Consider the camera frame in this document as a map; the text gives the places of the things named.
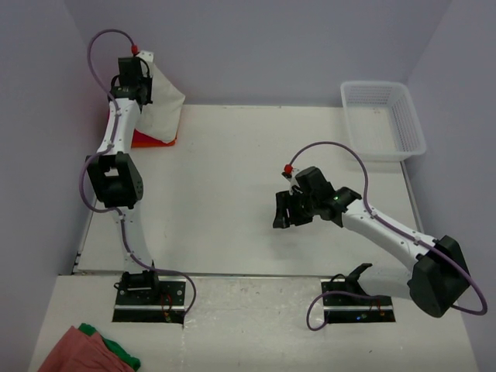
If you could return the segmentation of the white t shirt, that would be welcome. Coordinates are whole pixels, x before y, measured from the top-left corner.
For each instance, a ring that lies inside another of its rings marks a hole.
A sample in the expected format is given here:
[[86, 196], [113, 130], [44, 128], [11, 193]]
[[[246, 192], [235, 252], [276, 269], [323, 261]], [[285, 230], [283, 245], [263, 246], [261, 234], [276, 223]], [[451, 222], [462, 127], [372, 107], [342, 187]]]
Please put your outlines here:
[[157, 140], [168, 142], [177, 138], [185, 94], [180, 92], [153, 64], [153, 87], [151, 105], [143, 107], [144, 133]]

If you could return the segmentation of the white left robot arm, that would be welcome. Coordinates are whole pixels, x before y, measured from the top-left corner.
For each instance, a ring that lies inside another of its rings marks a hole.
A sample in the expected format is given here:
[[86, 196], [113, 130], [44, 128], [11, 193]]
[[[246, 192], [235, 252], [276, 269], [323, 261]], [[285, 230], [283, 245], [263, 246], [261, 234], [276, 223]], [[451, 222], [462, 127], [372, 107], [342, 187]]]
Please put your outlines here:
[[87, 158], [86, 172], [102, 212], [111, 212], [119, 227], [124, 256], [119, 293], [151, 305], [160, 298], [161, 286], [140, 221], [143, 179], [130, 150], [143, 107], [152, 102], [153, 75], [150, 63], [137, 53], [120, 57], [118, 67], [109, 89], [105, 136], [97, 153]]

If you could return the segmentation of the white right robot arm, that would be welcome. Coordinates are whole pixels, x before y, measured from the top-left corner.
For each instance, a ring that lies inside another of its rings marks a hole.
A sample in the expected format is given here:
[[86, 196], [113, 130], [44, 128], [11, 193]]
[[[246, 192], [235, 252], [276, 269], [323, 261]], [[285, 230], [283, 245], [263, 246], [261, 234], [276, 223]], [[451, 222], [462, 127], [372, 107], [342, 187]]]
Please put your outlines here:
[[409, 230], [372, 207], [348, 187], [335, 189], [317, 167], [282, 173], [290, 188], [276, 194], [273, 227], [302, 226], [319, 217], [357, 233], [384, 249], [410, 272], [409, 294], [428, 315], [442, 317], [469, 287], [460, 244], [450, 236], [436, 239]]

